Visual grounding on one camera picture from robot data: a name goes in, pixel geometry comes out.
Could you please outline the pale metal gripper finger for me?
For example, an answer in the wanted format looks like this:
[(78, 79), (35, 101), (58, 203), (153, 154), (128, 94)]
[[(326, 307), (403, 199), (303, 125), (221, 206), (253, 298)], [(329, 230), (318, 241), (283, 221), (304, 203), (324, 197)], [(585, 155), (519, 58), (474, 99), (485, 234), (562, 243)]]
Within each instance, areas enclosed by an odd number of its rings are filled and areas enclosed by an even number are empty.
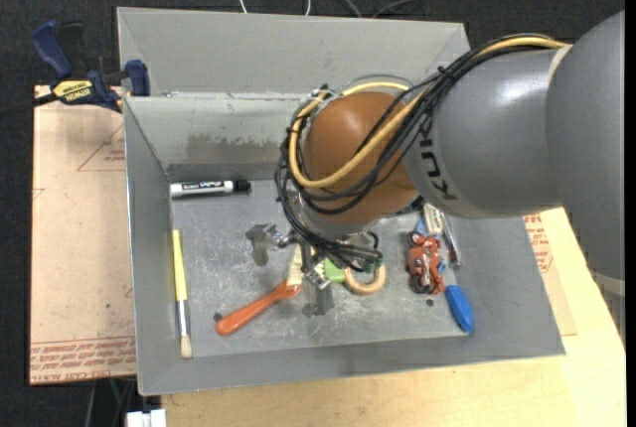
[(269, 260), (268, 252), (285, 248), (290, 243), (288, 234), (283, 234), (274, 222), (255, 224), (245, 237), (252, 247), (252, 259), (257, 266), (264, 266)]
[(303, 268), (302, 286), (306, 303), (302, 314), (307, 317), (323, 316), (333, 309), (335, 304), (332, 283), (321, 267)]

